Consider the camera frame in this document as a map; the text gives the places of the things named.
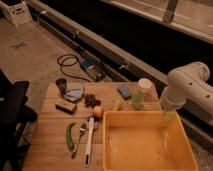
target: black wall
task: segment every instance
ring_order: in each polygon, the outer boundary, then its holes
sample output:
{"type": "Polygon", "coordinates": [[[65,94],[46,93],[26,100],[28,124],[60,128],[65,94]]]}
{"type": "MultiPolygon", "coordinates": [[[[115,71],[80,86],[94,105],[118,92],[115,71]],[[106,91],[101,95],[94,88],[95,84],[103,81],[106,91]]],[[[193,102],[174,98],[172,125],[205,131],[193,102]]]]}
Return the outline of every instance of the black wall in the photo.
{"type": "MultiPolygon", "coordinates": [[[[161,72],[194,61],[213,67],[212,44],[143,17],[98,0],[42,1],[161,72]]],[[[213,85],[213,76],[209,83],[213,85]]]]}

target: utensil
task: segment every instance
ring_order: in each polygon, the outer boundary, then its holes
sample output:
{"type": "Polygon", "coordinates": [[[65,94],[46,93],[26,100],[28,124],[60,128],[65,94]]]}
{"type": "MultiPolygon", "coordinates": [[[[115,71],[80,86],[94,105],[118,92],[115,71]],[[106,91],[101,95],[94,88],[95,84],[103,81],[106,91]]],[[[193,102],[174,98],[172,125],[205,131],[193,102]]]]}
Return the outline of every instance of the utensil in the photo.
{"type": "Polygon", "coordinates": [[[87,141],[87,146],[86,146],[86,154],[85,154],[85,161],[84,161],[85,167],[89,167],[89,164],[90,164],[93,129],[94,129],[94,117],[90,117],[90,119],[89,119],[89,136],[88,136],[88,141],[87,141]]]}
{"type": "Polygon", "coordinates": [[[81,137],[82,137],[82,136],[85,134],[85,132],[86,132],[86,124],[85,124],[85,123],[81,125],[81,127],[80,127],[80,129],[79,129],[79,132],[80,132],[80,135],[79,135],[79,138],[78,138],[78,142],[77,142],[77,144],[76,144],[76,146],[75,146],[75,149],[73,150],[72,155],[71,155],[71,158],[72,158],[72,159],[75,158],[76,153],[77,153],[77,149],[78,149],[78,146],[79,146],[79,142],[80,142],[80,140],[81,140],[81,137]]]}

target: spoon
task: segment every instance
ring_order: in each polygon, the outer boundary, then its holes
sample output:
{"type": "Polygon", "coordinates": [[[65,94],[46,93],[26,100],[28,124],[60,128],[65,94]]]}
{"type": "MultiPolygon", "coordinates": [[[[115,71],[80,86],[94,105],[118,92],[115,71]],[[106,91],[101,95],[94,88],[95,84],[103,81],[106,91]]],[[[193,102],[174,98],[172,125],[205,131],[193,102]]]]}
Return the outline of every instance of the spoon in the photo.
{"type": "Polygon", "coordinates": [[[85,132],[86,132],[86,124],[85,124],[85,123],[81,125],[81,127],[80,127],[80,129],[79,129],[79,132],[80,132],[80,135],[79,135],[79,138],[78,138],[78,142],[77,142],[77,144],[76,144],[76,146],[75,146],[75,149],[73,150],[72,155],[71,155],[71,158],[72,158],[72,159],[75,158],[76,152],[77,152],[77,149],[78,149],[78,146],[79,146],[79,142],[80,142],[80,140],[81,140],[81,137],[82,137],[82,136],[85,134],[85,132]]]}

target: green bean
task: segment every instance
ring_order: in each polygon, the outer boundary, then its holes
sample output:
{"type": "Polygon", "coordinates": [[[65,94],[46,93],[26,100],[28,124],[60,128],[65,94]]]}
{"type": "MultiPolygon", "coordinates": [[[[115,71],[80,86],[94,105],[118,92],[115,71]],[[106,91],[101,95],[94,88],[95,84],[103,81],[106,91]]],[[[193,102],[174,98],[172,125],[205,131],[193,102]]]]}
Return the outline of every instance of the green bean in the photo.
{"type": "Polygon", "coordinates": [[[75,122],[70,123],[67,127],[67,131],[66,131],[66,138],[67,138],[67,146],[69,148],[69,150],[72,152],[72,150],[74,149],[74,143],[72,140],[72,135],[71,135],[71,128],[75,125],[75,122]]]}

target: wooden table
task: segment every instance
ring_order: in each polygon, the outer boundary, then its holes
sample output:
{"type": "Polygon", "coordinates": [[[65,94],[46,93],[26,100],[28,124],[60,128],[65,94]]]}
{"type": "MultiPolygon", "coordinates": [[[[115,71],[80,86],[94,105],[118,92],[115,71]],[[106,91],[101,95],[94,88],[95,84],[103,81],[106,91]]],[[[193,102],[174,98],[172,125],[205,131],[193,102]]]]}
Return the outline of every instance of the wooden table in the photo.
{"type": "MultiPolygon", "coordinates": [[[[105,111],[112,110],[117,98],[121,98],[117,87],[121,83],[69,83],[72,85],[83,84],[85,93],[95,94],[101,100],[101,106],[105,111]]],[[[128,82],[131,91],[139,90],[137,83],[128,82]]],[[[86,122],[91,115],[91,109],[86,108],[83,100],[77,103],[78,109],[74,115],[66,114],[55,109],[55,102],[60,99],[55,84],[48,87],[46,98],[34,130],[32,145],[28,151],[23,170],[25,171],[103,171],[102,168],[102,122],[93,134],[91,164],[84,167],[85,148],[88,138],[88,131],[82,137],[75,159],[71,159],[71,153],[66,144],[66,128],[69,123],[75,122],[72,128],[72,137],[77,142],[79,127],[86,122]]],[[[161,110],[155,87],[145,97],[143,110],[161,110]]],[[[131,107],[131,100],[124,101],[121,110],[134,110],[131,107]]]]}

